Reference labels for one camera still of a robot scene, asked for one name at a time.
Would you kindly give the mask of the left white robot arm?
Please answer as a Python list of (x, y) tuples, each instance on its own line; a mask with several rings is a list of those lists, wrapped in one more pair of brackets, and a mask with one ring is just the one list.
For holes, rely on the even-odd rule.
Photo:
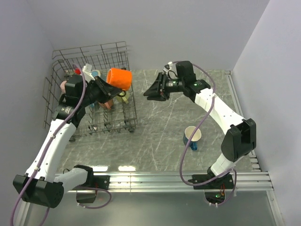
[(55, 208), (66, 192), (78, 186), (83, 189), (95, 187), (91, 167), (76, 165), (61, 176), (55, 175), (56, 169), (66, 145), (86, 113), (85, 108), (94, 102), (106, 103), (121, 91), (99, 77), (90, 82), (81, 75), (68, 79), (36, 159), (23, 176), (16, 175), (13, 180), (21, 200)]

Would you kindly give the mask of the dark blue white-inside mug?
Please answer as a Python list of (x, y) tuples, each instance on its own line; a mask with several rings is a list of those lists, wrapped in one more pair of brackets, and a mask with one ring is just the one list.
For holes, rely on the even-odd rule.
[(201, 139), (202, 137), (202, 133), (200, 131), (200, 129), (197, 129), (196, 132), (194, 133), (195, 130), (195, 126), (188, 126), (185, 131), (184, 131), (184, 135), (183, 135), (183, 143), (184, 145), (187, 145), (189, 138), (191, 137), (191, 135), (193, 135), (191, 142), (190, 142), (190, 148), (193, 151), (196, 151), (198, 149), (198, 141)]

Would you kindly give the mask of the orange enamel mug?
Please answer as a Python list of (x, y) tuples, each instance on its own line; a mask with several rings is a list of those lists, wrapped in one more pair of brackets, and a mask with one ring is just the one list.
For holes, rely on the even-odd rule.
[(106, 82), (123, 91), (130, 89), (132, 84), (132, 72), (128, 70), (111, 68), (107, 73)]

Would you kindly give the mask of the light pink mug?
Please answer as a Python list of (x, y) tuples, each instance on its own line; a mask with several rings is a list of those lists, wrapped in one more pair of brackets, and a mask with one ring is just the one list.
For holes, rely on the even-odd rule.
[(62, 91), (63, 94), (66, 93), (66, 90), (65, 90), (65, 85), (66, 85), (67, 81), (63, 81), (60, 85), (60, 89)]

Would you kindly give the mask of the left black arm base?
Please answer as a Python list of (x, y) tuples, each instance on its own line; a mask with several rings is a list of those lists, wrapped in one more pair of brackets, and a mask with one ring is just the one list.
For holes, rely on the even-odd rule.
[(88, 179), (84, 184), (76, 186), (74, 190), (75, 189), (89, 190), (92, 188), (100, 188), (100, 189), (108, 190), (109, 183), (110, 183), (109, 175), (90, 176), (88, 177)]

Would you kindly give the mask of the light blue yellow-inside mug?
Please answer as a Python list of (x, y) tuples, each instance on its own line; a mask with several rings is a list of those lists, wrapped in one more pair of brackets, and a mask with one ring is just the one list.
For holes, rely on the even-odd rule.
[(95, 77), (101, 77), (101, 72), (99, 70), (92, 70), (91, 75)]

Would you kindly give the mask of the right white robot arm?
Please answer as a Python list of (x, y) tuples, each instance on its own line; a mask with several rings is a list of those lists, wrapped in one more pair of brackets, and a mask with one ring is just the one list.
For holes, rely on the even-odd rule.
[(199, 69), (200, 66), (190, 61), (169, 62), (143, 95), (148, 100), (167, 101), (171, 93), (182, 92), (205, 110), (200, 125), (211, 116), (220, 126), (225, 135), (221, 144), (222, 153), (208, 168), (205, 180), (200, 183), (182, 180), (188, 186), (209, 184), (212, 188), (218, 188), (235, 165), (256, 148), (256, 123), (253, 119), (245, 119), (235, 113), (216, 94), (215, 82), (208, 84), (198, 80), (194, 68)]

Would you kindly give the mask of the pale yellow mug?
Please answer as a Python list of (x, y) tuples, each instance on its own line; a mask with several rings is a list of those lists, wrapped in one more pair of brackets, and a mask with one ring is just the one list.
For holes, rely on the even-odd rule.
[(116, 96), (117, 101), (119, 101), (120, 103), (125, 103), (125, 104), (129, 103), (129, 98), (130, 98), (130, 94), (127, 91), (122, 91), (121, 93), (119, 93)]

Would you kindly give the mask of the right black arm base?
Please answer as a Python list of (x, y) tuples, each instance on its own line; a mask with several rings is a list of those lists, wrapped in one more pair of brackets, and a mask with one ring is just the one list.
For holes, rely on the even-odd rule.
[[(188, 181), (193, 184), (204, 183), (205, 181), (213, 178), (214, 175), (209, 174), (194, 174), (192, 175), (192, 179)], [(219, 177), (207, 184), (200, 186), (193, 186), (194, 190), (220, 190), (220, 189), (232, 189), (234, 188), (233, 177), (230, 173)]]

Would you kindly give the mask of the salmon pink mug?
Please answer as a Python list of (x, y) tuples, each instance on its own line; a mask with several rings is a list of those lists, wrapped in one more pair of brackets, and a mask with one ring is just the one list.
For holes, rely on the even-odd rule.
[(98, 104), (103, 109), (111, 110), (114, 105), (114, 101), (113, 101), (113, 99), (110, 99), (108, 102), (105, 102), (105, 103), (98, 102)]

